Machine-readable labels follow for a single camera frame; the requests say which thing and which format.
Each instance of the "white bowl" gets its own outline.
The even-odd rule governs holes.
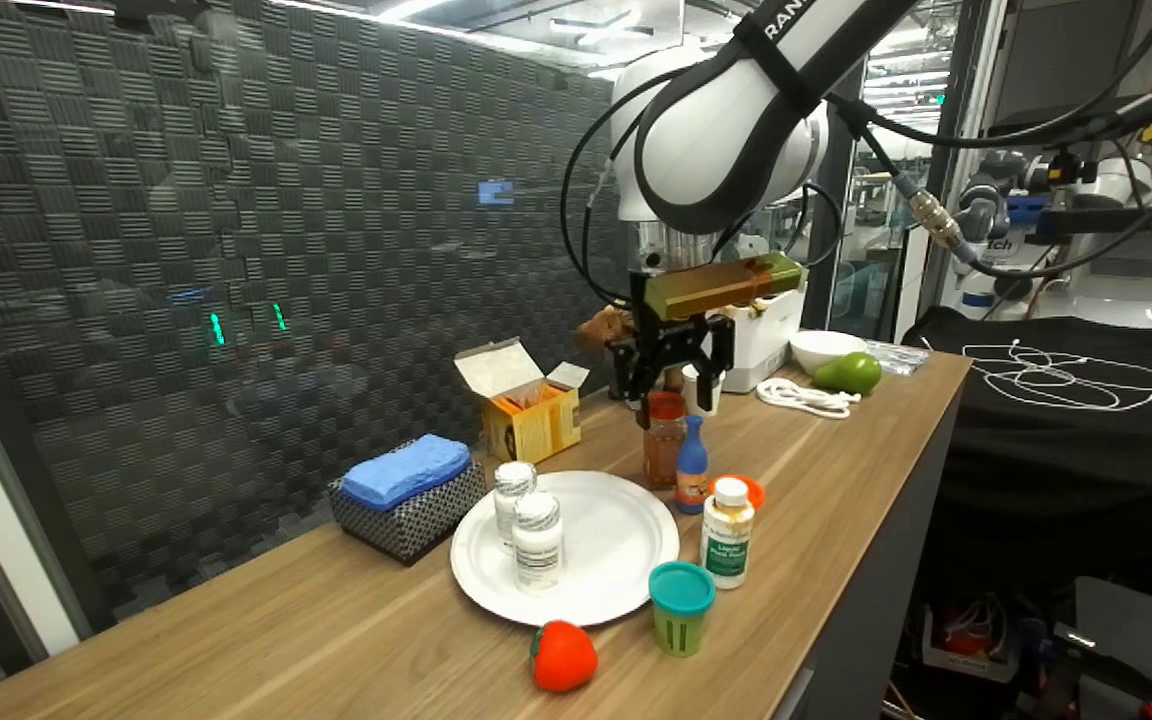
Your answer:
[[[818,372],[821,365],[828,361],[840,361],[840,355],[853,355],[853,351],[870,351],[870,339],[862,334],[849,334],[849,333],[795,333],[788,339],[793,346],[793,361],[805,367],[805,372]]]

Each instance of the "small cardboard box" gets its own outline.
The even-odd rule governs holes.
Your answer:
[[[542,375],[511,334],[455,355],[455,372],[483,400],[483,441],[500,460],[546,460],[580,441],[576,402],[587,367],[560,365]]]

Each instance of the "wooden table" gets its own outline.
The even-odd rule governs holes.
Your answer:
[[[648,609],[597,631],[576,694],[527,685],[527,629],[462,597],[447,545],[401,567],[317,528],[0,685],[0,714],[878,714],[968,365],[933,355],[853,420],[723,395],[717,471],[769,483],[751,573],[690,659]],[[603,402],[546,467],[640,471],[633,413]],[[681,520],[698,554],[698,520]]]

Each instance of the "white bottle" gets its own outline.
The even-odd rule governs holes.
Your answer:
[[[511,509],[535,486],[535,462],[511,460],[498,467],[492,500],[498,500],[498,530],[511,545]]]
[[[533,486],[511,509],[511,554],[519,565],[519,580],[546,580],[560,573],[566,554],[566,510],[547,486]]]
[[[701,567],[709,567],[717,589],[738,589],[749,573],[749,541],[751,541],[751,504],[749,486],[738,475],[722,475],[712,495],[704,500],[701,528]]]

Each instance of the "wooden countertop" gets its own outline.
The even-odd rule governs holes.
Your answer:
[[[447,545],[401,567],[330,522],[5,681],[0,714],[774,714],[965,372],[933,355],[853,420],[723,395],[704,429],[712,467],[759,475],[769,509],[749,580],[722,590],[690,659],[651,645],[640,609],[597,631],[584,691],[542,694],[533,631],[462,597]],[[546,467],[637,475],[633,413],[587,413],[584,441]],[[698,520],[681,530],[698,554]]]

